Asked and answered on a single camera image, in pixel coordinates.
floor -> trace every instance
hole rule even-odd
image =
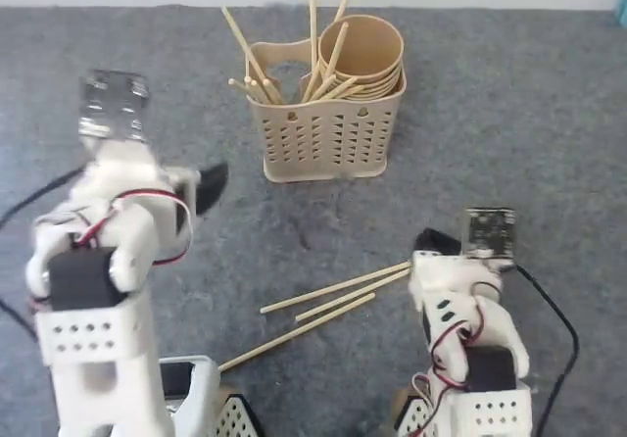
[[[582,356],[548,436],[627,428],[627,30],[610,13],[374,11],[406,40],[409,87],[389,167],[373,179],[276,185],[227,84],[242,54],[219,10],[0,9],[2,210],[84,158],[78,79],[92,67],[148,76],[145,132],[169,164],[228,161],[231,178],[185,262],[150,276],[164,356],[224,362],[293,327],[260,306],[408,258],[433,226],[458,233],[473,205],[519,213],[518,260],[571,317]],[[304,8],[241,9],[251,41],[308,35]],[[333,11],[320,13],[327,24]],[[0,236],[0,294],[24,308],[28,208]],[[538,415],[570,347],[521,278],[506,307],[529,350]],[[0,316],[0,434],[52,436],[37,348]],[[226,373],[269,436],[376,436],[394,394],[428,363],[404,282],[374,302]]]

chopstick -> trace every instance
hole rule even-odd
[[[347,293],[346,295],[343,295],[339,298],[336,298],[335,300],[331,301],[331,302],[327,302],[324,303],[322,305],[320,305],[319,307],[315,307],[312,308],[310,310],[307,310],[304,313],[301,313],[299,315],[296,315],[296,320],[298,322],[302,321],[303,319],[307,319],[309,317],[315,316],[319,313],[325,312],[327,310],[330,310],[331,308],[335,308],[338,305],[342,305],[343,303],[348,302],[349,300],[353,300],[354,298],[358,298],[361,295],[364,295],[368,292],[371,292],[372,290],[375,290],[379,287],[382,287],[384,285],[387,285],[388,283],[392,283],[395,280],[398,280],[400,278],[403,278],[405,276],[407,276],[410,273],[410,270],[408,268],[406,268],[405,270],[401,270],[400,272],[394,273],[388,277],[384,277],[381,280],[377,280],[376,282],[373,282],[367,286],[365,286],[364,288],[360,288],[359,290],[355,290],[354,292],[351,293]]]
[[[243,83],[241,83],[241,82],[240,82],[240,81],[238,81],[237,79],[233,79],[233,78],[231,78],[231,79],[228,81],[228,85],[229,85],[229,86],[233,86],[234,88],[239,89],[240,91],[245,92],[245,93],[246,93],[246,95],[251,96],[252,98],[255,98],[255,96],[253,96],[253,95],[251,94],[250,89],[248,89],[248,88],[246,87],[246,85],[244,85]]]
[[[320,97],[320,101],[328,101],[329,99],[333,99],[336,96],[339,96],[344,91],[346,91],[349,87],[351,87],[355,83],[355,81],[357,81],[357,79],[358,79],[357,76],[349,77],[346,81],[344,81],[342,84],[337,86],[335,89],[331,89],[329,92],[327,92],[322,97]]]
[[[262,70],[262,67],[260,66],[260,64],[257,61],[257,59],[255,58],[255,55],[253,54],[253,51],[248,46],[248,43],[246,42],[246,39],[244,38],[244,34],[242,33],[241,29],[239,28],[239,25],[237,25],[237,22],[233,19],[233,17],[231,16],[231,13],[228,12],[228,9],[226,9],[225,6],[222,6],[222,13],[224,14],[224,18],[228,22],[228,25],[231,27],[233,35],[235,35],[235,38],[239,42],[240,47],[242,47],[242,50],[243,50],[244,54],[246,55],[246,59],[253,66],[253,69],[255,70],[255,73],[257,73],[257,77],[262,81],[262,84],[265,87],[266,77],[265,77],[264,71]],[[272,95],[278,96],[278,99],[275,102],[273,102],[273,104],[285,104],[285,102],[283,101],[283,98],[281,97],[281,94],[274,87],[274,84],[272,84],[272,81],[268,80],[267,82],[268,82],[268,85],[267,85],[268,87],[265,87],[265,90],[267,91],[267,94],[270,97]]]
[[[308,300],[312,300],[317,297],[321,297],[322,295],[326,295],[327,293],[333,293],[338,290],[342,290],[343,288],[352,287],[353,285],[358,285],[360,283],[368,282],[373,278],[382,277],[383,275],[387,275],[388,273],[393,273],[398,270],[402,270],[404,268],[408,268],[411,266],[411,263],[404,262],[397,264],[391,267],[385,267],[375,272],[367,273],[364,275],[360,275],[359,277],[351,278],[350,280],[345,280],[340,283],[336,283],[335,285],[329,285],[328,287],[320,288],[318,290],[314,290],[313,292],[306,293],[304,295],[299,295],[298,297],[289,298],[287,300],[282,300],[277,303],[273,303],[272,305],[268,305],[260,309],[260,313],[262,315],[270,312],[274,312],[276,310],[280,310],[282,308],[291,307],[292,305],[297,305],[299,303],[307,302]]]
[[[304,334],[308,331],[311,331],[312,329],[320,326],[321,324],[324,324],[326,322],[329,322],[331,319],[337,317],[337,316],[341,316],[344,313],[349,312],[350,310],[355,309],[356,307],[359,307],[361,305],[363,305],[364,303],[369,302],[370,300],[372,300],[375,297],[374,293],[370,293],[369,295],[366,295],[362,298],[359,298],[358,300],[356,300],[355,302],[349,303],[348,305],[342,307],[342,308],[338,308],[337,310],[334,310],[333,312],[321,316],[318,319],[312,321],[312,322],[308,322],[307,324],[297,327],[296,329],[293,329],[292,331],[288,332],[287,334],[283,334],[282,336],[277,337],[276,339],[272,339],[269,342],[266,342],[265,344],[263,344],[262,346],[259,346],[255,349],[253,349],[250,352],[247,352],[246,354],[242,354],[241,356],[236,357],[235,359],[232,359],[228,362],[225,362],[224,364],[220,365],[217,369],[219,371],[227,371],[230,368],[233,368],[236,365],[240,365],[243,362],[252,359],[253,357],[258,356],[259,354],[262,354],[276,346],[279,346],[297,336],[300,336],[301,334]]]
[[[315,67],[313,67],[312,77],[310,77],[310,82],[307,83],[307,88],[305,89],[305,93],[303,94],[303,99],[301,103],[305,103],[310,100],[310,96],[312,91],[314,90],[314,84],[317,80],[317,76],[320,73],[320,60],[315,63]]]
[[[259,102],[262,104],[270,104],[270,100],[265,95],[264,89],[259,86],[259,83],[255,79],[251,80],[251,89]]]
[[[312,50],[312,76],[317,64],[317,8],[315,0],[310,0],[310,39]]]
[[[330,77],[325,79],[320,85],[320,87],[315,91],[311,100],[315,101],[319,99],[319,97],[326,92],[326,90],[331,86],[331,84],[333,84],[333,81],[335,81],[335,77],[336,77],[335,74],[332,74]]]
[[[348,0],[340,1],[340,6],[337,8],[337,13],[335,13],[335,19],[333,19],[333,22],[337,23],[340,19],[342,19],[342,16],[344,16],[344,11],[346,10],[346,6],[348,2],[349,2]]]
[[[337,34],[335,45],[333,46],[333,52],[331,52],[331,58],[329,59],[329,66],[324,71],[324,79],[327,79],[335,73],[335,66],[337,65],[337,61],[342,53],[342,46],[344,45],[344,39],[346,38],[348,28],[349,25],[347,23],[343,23],[340,27],[340,32]]]

beige plastic basket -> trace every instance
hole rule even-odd
[[[259,42],[251,47],[265,75],[282,62],[309,63],[310,41]],[[247,63],[247,74],[258,79]],[[309,76],[301,79],[301,95]],[[385,171],[387,152],[406,89],[405,73],[396,90],[373,101],[328,100],[275,106],[249,98],[251,112],[264,145],[264,173],[273,182],[373,177]]]

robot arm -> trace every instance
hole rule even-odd
[[[432,243],[421,235],[412,255],[410,293],[432,360],[423,375],[432,417],[407,435],[529,436],[531,394],[521,381],[529,355],[500,305],[500,272],[513,266],[513,213],[468,214],[471,228],[460,245],[435,232],[448,239]]]
[[[146,277],[185,254],[226,165],[161,167],[139,131],[147,92],[136,74],[87,80],[80,133],[94,159],[68,201],[34,224],[26,283],[50,305],[35,322],[60,437],[107,435],[110,426],[124,437],[201,437],[214,423],[217,365],[196,356],[160,363]],[[131,133],[113,134],[117,120]],[[174,398],[182,404],[170,415]]]

stack of paper cups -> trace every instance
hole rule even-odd
[[[329,72],[333,48],[343,24],[348,25],[346,37],[335,67]],[[387,21],[375,16],[346,16],[332,23],[320,36],[320,74],[335,74],[330,90],[351,80],[351,85],[342,92],[346,99],[379,99],[397,90],[403,67],[403,49],[401,34]]]

